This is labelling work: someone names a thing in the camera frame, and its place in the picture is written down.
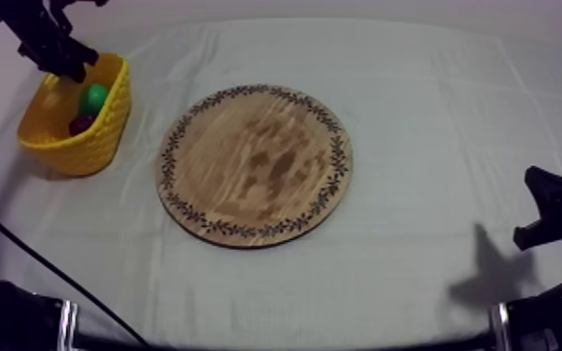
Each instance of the white wall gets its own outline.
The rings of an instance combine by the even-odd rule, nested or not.
[[[562,45],[562,0],[112,0],[67,10],[80,32],[261,17],[413,21]]]

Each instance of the white fabric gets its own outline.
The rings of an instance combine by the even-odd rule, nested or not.
[[[82,179],[19,152],[14,134],[35,72],[0,131],[0,218],[150,340],[408,344],[481,330],[491,304],[562,282],[562,244],[518,253],[512,243],[513,228],[537,218],[527,167],[562,174],[562,49],[360,20],[228,21],[86,42],[131,65],[119,152]],[[299,240],[256,251],[183,232],[154,181],[168,126],[207,94],[247,83],[322,101],[354,152],[332,215]],[[112,329],[1,236],[0,276],[81,302],[84,330]]]

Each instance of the woven basket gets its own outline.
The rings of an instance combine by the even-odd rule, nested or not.
[[[129,67],[124,59],[103,53],[86,70],[82,84],[46,75],[18,128],[23,147],[69,176],[90,175],[109,165],[131,111]],[[87,131],[70,136],[68,125],[77,116],[79,96],[92,83],[109,88],[105,104]]]

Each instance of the round wooden board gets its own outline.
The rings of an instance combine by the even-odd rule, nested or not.
[[[163,139],[157,187],[172,217],[221,246],[273,246],[312,230],[351,176],[348,135],[318,100],[240,86],[192,106]]]

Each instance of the green egg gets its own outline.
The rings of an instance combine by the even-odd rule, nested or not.
[[[78,114],[97,116],[100,113],[100,109],[103,108],[108,94],[109,89],[104,85],[92,83],[80,94]]]

